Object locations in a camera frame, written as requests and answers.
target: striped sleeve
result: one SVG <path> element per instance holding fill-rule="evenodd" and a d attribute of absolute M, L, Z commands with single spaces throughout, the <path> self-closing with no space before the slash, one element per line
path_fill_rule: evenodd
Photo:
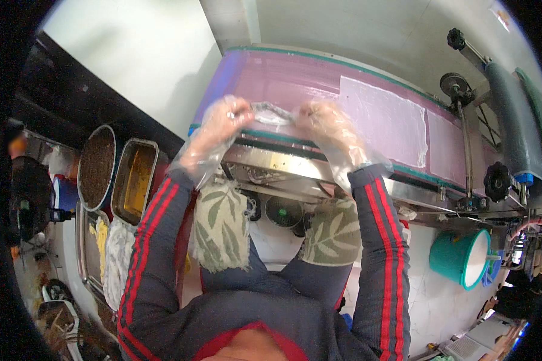
<path fill-rule="evenodd" d="M 408 246 L 380 167 L 372 165 L 348 175 L 363 242 L 351 332 L 380 360 L 406 360 L 410 347 Z"/>
<path fill-rule="evenodd" d="M 136 231 L 117 321 L 118 341 L 129 359 L 160 359 L 157 326 L 179 310 L 173 250 L 192 187 L 181 170 L 165 177 Z"/>

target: blue clamp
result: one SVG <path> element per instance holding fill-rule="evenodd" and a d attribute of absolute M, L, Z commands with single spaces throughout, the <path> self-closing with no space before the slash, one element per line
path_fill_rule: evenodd
<path fill-rule="evenodd" d="M 514 177 L 516 181 L 522 184 L 526 184 L 526 187 L 531 186 L 534 184 L 534 175 L 530 173 L 522 173 L 518 174 L 516 177 Z"/>

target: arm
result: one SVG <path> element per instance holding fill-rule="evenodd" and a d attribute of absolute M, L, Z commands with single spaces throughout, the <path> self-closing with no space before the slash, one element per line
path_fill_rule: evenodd
<path fill-rule="evenodd" d="M 348 175 L 363 242 L 351 332 L 381 360 L 402 360 L 407 359 L 410 347 L 408 246 L 382 169 L 382 165 L 371 165 Z"/>
<path fill-rule="evenodd" d="M 157 354 L 160 338 L 152 328 L 179 310 L 173 250 L 192 188 L 193 182 L 185 172 L 170 172 L 135 233 L 117 322 L 119 343 L 131 359 L 152 359 L 153 352 Z"/>
<path fill-rule="evenodd" d="M 337 104 L 304 103 L 297 125 L 311 131 L 329 161 L 333 178 L 357 203 L 363 254 L 351 332 L 382 360 L 406 359 L 410 346 L 409 257 L 381 176 L 393 169 L 391 162 L 366 147 Z"/>
<path fill-rule="evenodd" d="M 169 359 L 181 329 L 174 314 L 174 243 L 194 185 L 204 183 L 238 131 L 254 115 L 244 99 L 225 97 L 181 148 L 135 234 L 128 278 L 118 310 L 118 340 L 131 359 Z"/>

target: metal tray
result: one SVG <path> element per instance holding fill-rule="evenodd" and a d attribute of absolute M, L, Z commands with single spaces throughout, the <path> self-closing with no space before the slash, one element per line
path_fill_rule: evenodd
<path fill-rule="evenodd" d="M 127 141 L 110 202 L 113 216 L 137 226 L 152 196 L 157 165 L 167 162 L 166 154 L 154 141 L 137 138 Z"/>
<path fill-rule="evenodd" d="M 87 290 L 103 304 L 106 304 L 101 280 L 101 254 L 96 237 L 89 231 L 89 224 L 96 226 L 101 217 L 110 230 L 108 216 L 101 210 L 87 211 L 79 202 L 76 207 L 76 253 L 79 261 L 79 276 Z"/>

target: black knob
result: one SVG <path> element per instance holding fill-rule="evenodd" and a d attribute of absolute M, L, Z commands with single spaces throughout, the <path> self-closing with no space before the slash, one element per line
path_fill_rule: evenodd
<path fill-rule="evenodd" d="M 448 32 L 448 45 L 455 50 L 462 50 L 466 47 L 466 41 L 463 38 L 463 33 L 456 28 L 453 28 Z"/>
<path fill-rule="evenodd" d="M 500 162 L 489 166 L 484 177 L 484 187 L 486 196 L 490 197 L 492 202 L 506 199 L 512 187 L 512 178 L 508 168 Z"/>

